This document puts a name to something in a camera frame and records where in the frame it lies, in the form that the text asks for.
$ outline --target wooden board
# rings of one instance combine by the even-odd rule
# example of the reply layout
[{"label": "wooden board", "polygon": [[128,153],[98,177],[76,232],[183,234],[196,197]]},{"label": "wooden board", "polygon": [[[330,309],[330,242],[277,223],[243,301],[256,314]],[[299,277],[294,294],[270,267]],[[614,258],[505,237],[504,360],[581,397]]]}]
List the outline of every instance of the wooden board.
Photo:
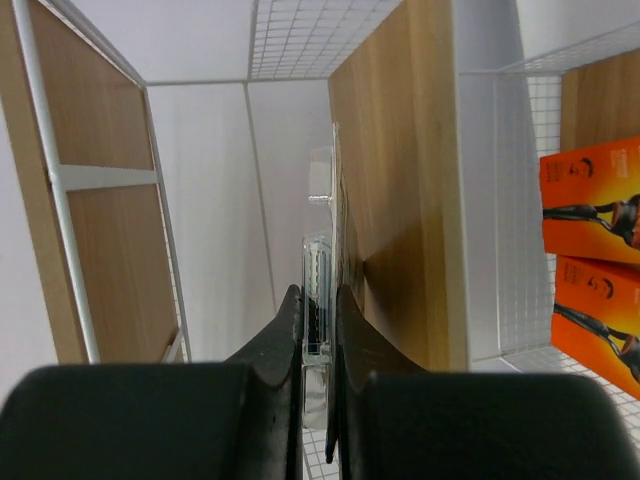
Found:
[{"label": "wooden board", "polygon": [[29,2],[60,163],[153,170],[142,91]]},{"label": "wooden board", "polygon": [[9,0],[0,0],[0,96],[60,363],[87,361]]},{"label": "wooden board", "polygon": [[158,362],[176,335],[153,185],[68,194],[102,362]]},{"label": "wooden board", "polygon": [[420,365],[465,369],[451,3],[405,0],[329,90],[365,316]]},{"label": "wooden board", "polygon": [[640,50],[562,77],[561,149],[640,135]]}]

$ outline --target food picture on box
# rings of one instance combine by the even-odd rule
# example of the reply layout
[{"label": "food picture on box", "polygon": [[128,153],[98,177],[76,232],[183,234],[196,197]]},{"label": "food picture on box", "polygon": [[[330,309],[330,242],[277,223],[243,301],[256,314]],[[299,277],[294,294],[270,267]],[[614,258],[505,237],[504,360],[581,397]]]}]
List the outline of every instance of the food picture on box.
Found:
[{"label": "food picture on box", "polygon": [[640,263],[640,137],[540,159],[549,253]]},{"label": "food picture on box", "polygon": [[551,343],[640,399],[640,270],[558,257]]}]

